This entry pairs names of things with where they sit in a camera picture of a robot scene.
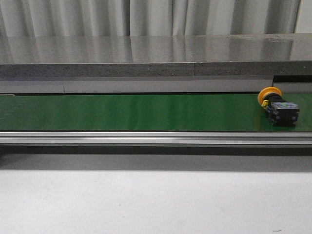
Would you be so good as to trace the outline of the yellow mushroom push button switch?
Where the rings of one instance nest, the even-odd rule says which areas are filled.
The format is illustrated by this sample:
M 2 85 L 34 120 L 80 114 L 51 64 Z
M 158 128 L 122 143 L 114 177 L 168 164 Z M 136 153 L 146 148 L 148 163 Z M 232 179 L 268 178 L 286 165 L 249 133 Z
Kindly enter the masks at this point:
M 275 125 L 293 125 L 298 121 L 299 106 L 294 102 L 288 102 L 282 97 L 282 91 L 276 87 L 262 89 L 257 101 L 265 110 L 267 118 Z

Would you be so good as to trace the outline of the green conveyor belt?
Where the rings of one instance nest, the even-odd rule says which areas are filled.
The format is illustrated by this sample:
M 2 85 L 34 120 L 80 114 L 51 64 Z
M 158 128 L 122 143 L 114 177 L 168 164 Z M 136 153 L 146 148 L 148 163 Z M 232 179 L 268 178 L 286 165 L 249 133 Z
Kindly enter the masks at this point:
M 311 94 L 286 94 L 298 122 L 274 126 L 256 94 L 1 96 L 3 131 L 297 131 L 312 129 Z

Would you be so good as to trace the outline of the grey stone counter slab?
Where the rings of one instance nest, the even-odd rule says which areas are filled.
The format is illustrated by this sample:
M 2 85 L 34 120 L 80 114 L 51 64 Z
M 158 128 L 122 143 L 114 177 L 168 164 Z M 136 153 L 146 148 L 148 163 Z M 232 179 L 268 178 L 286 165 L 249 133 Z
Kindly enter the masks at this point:
M 9 37 L 0 40 L 0 75 L 4 78 L 311 73 L 311 34 Z

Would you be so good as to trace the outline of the grey pleated curtain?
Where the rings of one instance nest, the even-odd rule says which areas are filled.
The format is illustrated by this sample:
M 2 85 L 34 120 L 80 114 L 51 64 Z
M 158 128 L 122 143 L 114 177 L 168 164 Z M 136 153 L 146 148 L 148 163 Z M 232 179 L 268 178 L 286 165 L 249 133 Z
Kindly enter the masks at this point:
M 309 0 L 3 0 L 0 34 L 179 36 L 309 33 Z

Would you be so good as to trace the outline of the grey rear conveyor rail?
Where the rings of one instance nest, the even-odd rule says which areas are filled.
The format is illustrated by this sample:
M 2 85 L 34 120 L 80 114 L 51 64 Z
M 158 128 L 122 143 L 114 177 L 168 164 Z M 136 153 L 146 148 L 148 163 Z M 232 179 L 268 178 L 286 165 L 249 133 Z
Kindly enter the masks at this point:
M 310 93 L 311 76 L 4 77 L 1 94 L 259 92 Z

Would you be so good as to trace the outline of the aluminium front conveyor rail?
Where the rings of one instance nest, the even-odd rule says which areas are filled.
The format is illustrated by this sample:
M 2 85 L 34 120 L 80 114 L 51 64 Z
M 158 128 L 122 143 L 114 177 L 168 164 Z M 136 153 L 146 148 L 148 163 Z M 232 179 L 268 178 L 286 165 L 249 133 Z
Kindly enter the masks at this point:
M 1 132 L 2 145 L 312 146 L 310 132 Z

